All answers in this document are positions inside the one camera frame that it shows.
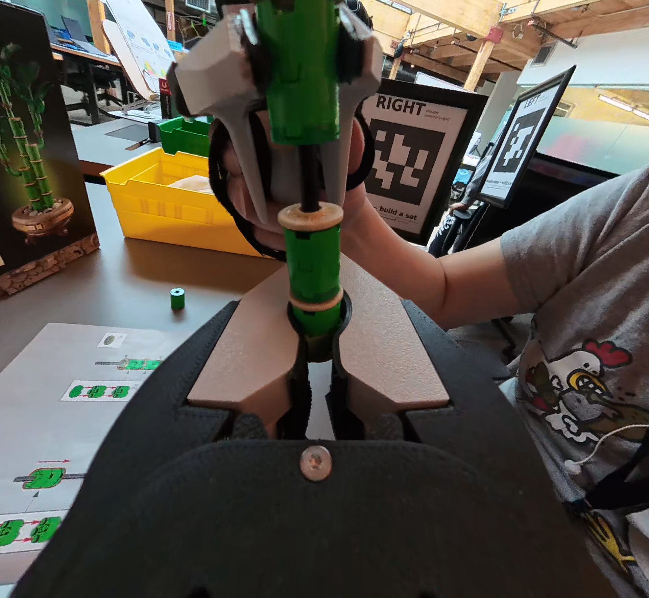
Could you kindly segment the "pale bag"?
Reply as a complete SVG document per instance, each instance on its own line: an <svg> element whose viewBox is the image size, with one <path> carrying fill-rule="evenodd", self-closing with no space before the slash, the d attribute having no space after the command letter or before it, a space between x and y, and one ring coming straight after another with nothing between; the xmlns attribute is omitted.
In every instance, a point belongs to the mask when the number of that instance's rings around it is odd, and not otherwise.
<svg viewBox="0 0 649 598"><path fill-rule="evenodd" d="M207 177L202 175L192 175L184 179L180 179L168 184L169 188L183 189L186 191L195 191L197 193L205 193L214 195L210 186L210 181Z"/></svg>

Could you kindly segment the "yellow plastic bin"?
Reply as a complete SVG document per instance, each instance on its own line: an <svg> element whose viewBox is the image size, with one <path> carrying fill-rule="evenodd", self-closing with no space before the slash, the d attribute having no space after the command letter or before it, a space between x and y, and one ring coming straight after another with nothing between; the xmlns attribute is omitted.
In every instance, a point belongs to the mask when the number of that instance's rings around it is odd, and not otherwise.
<svg viewBox="0 0 649 598"><path fill-rule="evenodd" d="M260 257L211 191L174 186L207 174L207 158L159 147L101 176L125 237Z"/></svg>

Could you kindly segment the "green plastic bin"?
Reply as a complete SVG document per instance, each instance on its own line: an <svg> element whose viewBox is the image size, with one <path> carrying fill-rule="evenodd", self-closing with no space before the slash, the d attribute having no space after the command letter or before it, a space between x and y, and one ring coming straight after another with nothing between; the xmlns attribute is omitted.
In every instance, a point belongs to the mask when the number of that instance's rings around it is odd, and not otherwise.
<svg viewBox="0 0 649 598"><path fill-rule="evenodd" d="M210 150L210 127L208 118L185 118L182 116L158 123L160 142L165 153L178 152L207 158Z"/></svg>

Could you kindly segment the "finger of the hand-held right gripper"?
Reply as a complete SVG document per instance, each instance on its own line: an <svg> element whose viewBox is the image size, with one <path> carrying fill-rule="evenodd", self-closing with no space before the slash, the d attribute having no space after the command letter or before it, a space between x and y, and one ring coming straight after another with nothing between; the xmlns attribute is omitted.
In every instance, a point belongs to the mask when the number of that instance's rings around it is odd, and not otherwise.
<svg viewBox="0 0 649 598"><path fill-rule="evenodd" d="M336 49L339 79L339 137L323 145L326 200L342 205L345 198L352 123L358 105L380 85L383 53L372 30L350 9L340 8Z"/></svg>
<svg viewBox="0 0 649 598"><path fill-rule="evenodd" d="M249 114L270 84L270 55L253 4L227 6L218 22L174 68L190 115L211 115L229 132L256 214L268 221L264 185Z"/></svg>

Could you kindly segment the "person's right hand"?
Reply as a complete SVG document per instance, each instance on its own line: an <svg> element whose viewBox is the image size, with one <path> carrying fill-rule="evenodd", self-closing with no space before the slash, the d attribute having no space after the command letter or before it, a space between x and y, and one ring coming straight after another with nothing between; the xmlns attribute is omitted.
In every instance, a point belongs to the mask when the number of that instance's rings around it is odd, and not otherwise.
<svg viewBox="0 0 649 598"><path fill-rule="evenodd" d="M367 200L365 179L371 169L370 152L374 148L374 140L360 111L354 114L352 130L343 204L344 234L353 229L357 217L363 212ZM210 157L215 157L214 161L210 161L210 186L214 195L258 253L285 262L286 245L282 229L276 218L271 218L264 227L257 216L228 131L219 121L212 123L210 131Z"/></svg>

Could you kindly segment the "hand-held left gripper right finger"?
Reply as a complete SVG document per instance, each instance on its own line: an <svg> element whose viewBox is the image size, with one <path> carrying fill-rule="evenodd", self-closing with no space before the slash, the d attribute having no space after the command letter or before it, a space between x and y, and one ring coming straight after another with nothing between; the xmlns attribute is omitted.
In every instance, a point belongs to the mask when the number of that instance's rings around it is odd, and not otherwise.
<svg viewBox="0 0 649 598"><path fill-rule="evenodd" d="M345 301L327 394L337 440L361 440L383 414L446 407L450 397L401 298L341 255Z"/></svg>

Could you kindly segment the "green brick bamboo stalk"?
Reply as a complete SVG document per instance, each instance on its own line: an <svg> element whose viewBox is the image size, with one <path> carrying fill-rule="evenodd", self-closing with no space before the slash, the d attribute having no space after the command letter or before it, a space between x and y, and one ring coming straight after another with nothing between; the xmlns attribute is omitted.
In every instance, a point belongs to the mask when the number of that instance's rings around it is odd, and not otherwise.
<svg viewBox="0 0 649 598"><path fill-rule="evenodd" d="M321 200L321 147L340 138L336 52L343 0L250 0L271 58L265 98L272 142L295 147L298 202L278 214L289 275L289 319L309 362L332 358L343 310L341 201Z"/></svg>

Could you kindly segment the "white leaning poster board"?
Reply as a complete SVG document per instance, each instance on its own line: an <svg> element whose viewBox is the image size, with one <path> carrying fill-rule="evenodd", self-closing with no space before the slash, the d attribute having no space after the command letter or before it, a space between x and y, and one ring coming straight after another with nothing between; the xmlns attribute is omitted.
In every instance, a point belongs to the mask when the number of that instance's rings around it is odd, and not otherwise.
<svg viewBox="0 0 649 598"><path fill-rule="evenodd" d="M165 79L174 62L173 52L141 0L103 0L115 19L125 48L122 49L108 26L104 33L115 51L127 77L145 99L158 99L160 79Z"/></svg>

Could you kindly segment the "person's right forearm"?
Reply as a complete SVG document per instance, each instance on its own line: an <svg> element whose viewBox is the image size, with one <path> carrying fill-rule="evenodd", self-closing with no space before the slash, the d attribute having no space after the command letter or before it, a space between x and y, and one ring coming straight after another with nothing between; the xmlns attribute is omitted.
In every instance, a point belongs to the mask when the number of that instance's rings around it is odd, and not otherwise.
<svg viewBox="0 0 649 598"><path fill-rule="evenodd" d="M443 329L522 311L500 240L436 259L389 227L363 185L346 193L343 210L342 252Z"/></svg>

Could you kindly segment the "bamboo picture set box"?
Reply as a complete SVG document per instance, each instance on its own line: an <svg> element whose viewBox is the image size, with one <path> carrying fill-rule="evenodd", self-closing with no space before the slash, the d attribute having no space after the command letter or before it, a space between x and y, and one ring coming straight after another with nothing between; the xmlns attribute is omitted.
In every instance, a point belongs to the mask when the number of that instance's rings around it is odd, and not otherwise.
<svg viewBox="0 0 649 598"><path fill-rule="evenodd" d="M1 298L99 249L44 16L1 3Z"/></svg>

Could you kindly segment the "black framed slim tag sign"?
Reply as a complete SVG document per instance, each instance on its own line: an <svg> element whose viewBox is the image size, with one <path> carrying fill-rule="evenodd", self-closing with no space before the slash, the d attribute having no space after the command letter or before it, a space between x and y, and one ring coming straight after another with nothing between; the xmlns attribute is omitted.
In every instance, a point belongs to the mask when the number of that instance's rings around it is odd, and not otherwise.
<svg viewBox="0 0 649 598"><path fill-rule="evenodd" d="M478 201L501 209L510 205L576 68L524 91L516 100L476 193Z"/></svg>

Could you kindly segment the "dark desk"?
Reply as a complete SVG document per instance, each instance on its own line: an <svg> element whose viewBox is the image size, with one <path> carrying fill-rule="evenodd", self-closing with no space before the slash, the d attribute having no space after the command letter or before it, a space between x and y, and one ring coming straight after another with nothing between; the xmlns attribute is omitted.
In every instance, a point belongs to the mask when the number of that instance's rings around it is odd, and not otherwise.
<svg viewBox="0 0 649 598"><path fill-rule="evenodd" d="M102 440L58 536L12 586L11 597L317 597L304 534L287 525L217 527L219 503L190 481L224 480L248 503L279 497L271 463L298 472L296 443L218 441L234 417L186 402L244 293L285 265L196 248L124 239L103 186L90 186L100 250L52 282L1 302L1 366L49 323L190 331L126 404ZM169 291L182 287L184 310Z"/></svg>

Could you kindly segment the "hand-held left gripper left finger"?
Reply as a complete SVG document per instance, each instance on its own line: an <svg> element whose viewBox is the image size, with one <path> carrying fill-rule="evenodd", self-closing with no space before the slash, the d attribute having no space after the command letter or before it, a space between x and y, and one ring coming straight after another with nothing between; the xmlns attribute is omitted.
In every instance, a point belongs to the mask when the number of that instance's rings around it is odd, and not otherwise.
<svg viewBox="0 0 649 598"><path fill-rule="evenodd" d="M289 320L286 266L240 300L187 400L254 414L270 436L305 440L312 391L307 346Z"/></svg>

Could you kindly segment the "black framed square-pattern tag sign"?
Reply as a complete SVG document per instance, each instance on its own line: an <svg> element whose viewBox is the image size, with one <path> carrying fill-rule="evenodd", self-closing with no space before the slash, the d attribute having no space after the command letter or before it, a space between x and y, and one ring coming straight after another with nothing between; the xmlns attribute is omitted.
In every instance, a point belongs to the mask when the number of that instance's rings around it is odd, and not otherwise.
<svg viewBox="0 0 649 598"><path fill-rule="evenodd" d="M363 102L374 141L366 194L406 241L428 245L487 99L458 86L383 78L377 93Z"/></svg>

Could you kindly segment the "paper instruction booklet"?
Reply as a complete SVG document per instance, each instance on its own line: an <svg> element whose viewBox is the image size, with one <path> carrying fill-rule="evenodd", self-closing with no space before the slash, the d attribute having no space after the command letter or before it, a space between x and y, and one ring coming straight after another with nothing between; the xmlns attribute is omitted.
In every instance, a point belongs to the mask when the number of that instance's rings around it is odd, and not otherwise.
<svg viewBox="0 0 649 598"><path fill-rule="evenodd" d="M49 323L1 371L1 596L77 498L126 404L190 331Z"/></svg>

